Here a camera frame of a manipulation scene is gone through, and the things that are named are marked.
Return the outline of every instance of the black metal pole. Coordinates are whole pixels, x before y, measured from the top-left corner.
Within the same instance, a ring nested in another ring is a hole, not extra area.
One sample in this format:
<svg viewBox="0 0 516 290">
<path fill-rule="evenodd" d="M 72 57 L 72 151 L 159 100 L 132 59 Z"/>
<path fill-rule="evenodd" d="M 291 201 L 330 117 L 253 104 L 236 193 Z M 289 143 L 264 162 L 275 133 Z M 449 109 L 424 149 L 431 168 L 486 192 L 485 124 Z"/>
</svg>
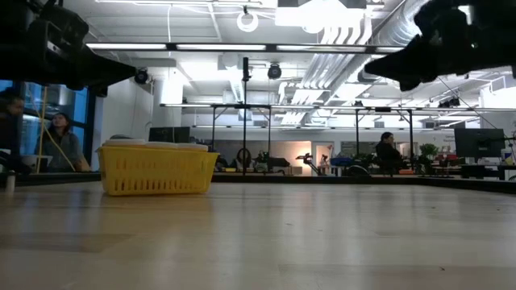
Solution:
<svg viewBox="0 0 516 290">
<path fill-rule="evenodd" d="M 271 171 L 273 168 L 271 167 L 271 121 L 273 120 L 271 116 L 273 115 L 273 109 L 268 108 L 268 158 L 267 158 L 267 171 Z"/>
<path fill-rule="evenodd" d="M 211 128 L 211 151 L 215 152 L 215 111 L 217 108 L 213 107 L 213 125 Z"/>
<path fill-rule="evenodd" d="M 358 122 L 359 122 L 359 119 L 358 119 L 358 110 L 355 111 L 355 122 L 356 122 L 356 154 L 359 155 L 360 154 L 360 148 L 359 148 L 359 133 L 358 133 Z"/>
<path fill-rule="evenodd" d="M 409 110 L 409 126 L 410 126 L 410 164 L 414 171 L 414 128 L 412 127 L 412 110 Z"/>
<path fill-rule="evenodd" d="M 247 133 L 247 126 L 248 126 L 248 81 L 249 81 L 249 59 L 247 57 L 243 58 L 243 160 L 242 160 L 242 175 L 245 176 L 246 171 L 248 170 L 248 163 L 247 163 L 247 144 L 246 144 L 246 133 Z"/>
</svg>

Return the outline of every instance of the doorway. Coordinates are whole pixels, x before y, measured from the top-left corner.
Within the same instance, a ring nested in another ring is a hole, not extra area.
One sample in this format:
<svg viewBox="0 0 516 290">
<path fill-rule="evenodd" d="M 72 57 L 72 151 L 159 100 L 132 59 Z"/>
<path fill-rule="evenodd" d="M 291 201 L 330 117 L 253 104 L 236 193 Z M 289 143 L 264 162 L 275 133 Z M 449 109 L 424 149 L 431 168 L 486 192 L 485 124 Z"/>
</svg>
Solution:
<svg viewBox="0 0 516 290">
<path fill-rule="evenodd" d="M 312 163 L 315 167 L 321 168 L 327 175 L 330 174 L 330 158 L 333 155 L 333 146 L 333 142 L 312 142 L 312 152 L 314 156 Z M 323 155 L 328 156 L 326 162 L 323 162 Z M 312 176 L 317 176 L 317 173 L 312 172 Z"/>
</svg>

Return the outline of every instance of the floor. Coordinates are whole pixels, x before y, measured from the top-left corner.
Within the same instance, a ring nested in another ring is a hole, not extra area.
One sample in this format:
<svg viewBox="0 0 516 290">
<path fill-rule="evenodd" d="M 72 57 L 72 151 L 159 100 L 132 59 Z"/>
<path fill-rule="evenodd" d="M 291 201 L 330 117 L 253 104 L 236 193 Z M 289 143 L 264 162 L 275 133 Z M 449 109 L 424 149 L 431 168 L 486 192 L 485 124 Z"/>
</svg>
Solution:
<svg viewBox="0 0 516 290">
<path fill-rule="evenodd" d="M 516 197 L 418 186 L 213 184 L 0 198 L 0 289 L 516 289 Z"/>
</svg>

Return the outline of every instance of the yellow plastic basket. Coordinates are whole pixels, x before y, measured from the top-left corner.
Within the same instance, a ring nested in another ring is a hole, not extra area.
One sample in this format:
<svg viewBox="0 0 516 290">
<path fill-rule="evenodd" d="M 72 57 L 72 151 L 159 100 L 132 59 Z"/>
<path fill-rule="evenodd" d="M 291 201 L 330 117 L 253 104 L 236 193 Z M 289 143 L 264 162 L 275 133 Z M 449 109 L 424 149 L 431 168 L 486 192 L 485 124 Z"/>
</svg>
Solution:
<svg viewBox="0 0 516 290">
<path fill-rule="evenodd" d="M 101 147 L 102 186 L 111 196 L 205 193 L 217 153 L 137 147 Z"/>
</svg>

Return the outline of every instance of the chair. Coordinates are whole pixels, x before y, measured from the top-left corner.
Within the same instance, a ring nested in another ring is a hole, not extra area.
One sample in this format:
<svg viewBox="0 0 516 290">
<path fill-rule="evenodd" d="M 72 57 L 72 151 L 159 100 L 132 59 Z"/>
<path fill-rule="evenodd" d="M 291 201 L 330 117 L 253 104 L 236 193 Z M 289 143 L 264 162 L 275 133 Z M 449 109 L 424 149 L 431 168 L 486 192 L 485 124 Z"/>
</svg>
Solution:
<svg viewBox="0 0 516 290">
<path fill-rule="evenodd" d="M 391 177 L 393 177 L 399 167 L 394 160 L 382 160 L 380 158 L 378 158 L 377 165 L 380 167 L 380 172 L 384 176 L 389 175 Z"/>
</svg>

